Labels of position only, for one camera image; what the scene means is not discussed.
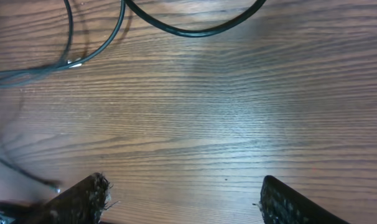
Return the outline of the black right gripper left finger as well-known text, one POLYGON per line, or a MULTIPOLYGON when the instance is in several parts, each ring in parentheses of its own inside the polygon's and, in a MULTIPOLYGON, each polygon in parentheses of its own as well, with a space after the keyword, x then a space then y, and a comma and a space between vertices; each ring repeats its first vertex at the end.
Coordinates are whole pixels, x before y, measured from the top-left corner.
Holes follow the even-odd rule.
POLYGON ((26 224, 98 224, 110 182, 95 172, 23 219, 26 224))

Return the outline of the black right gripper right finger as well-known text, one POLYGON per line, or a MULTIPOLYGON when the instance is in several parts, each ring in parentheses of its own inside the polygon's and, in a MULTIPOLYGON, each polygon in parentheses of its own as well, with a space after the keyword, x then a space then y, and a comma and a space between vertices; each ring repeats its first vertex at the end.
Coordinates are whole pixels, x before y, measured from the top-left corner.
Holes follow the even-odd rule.
POLYGON ((272 175, 264 177, 260 196, 265 224, 348 224, 272 175))

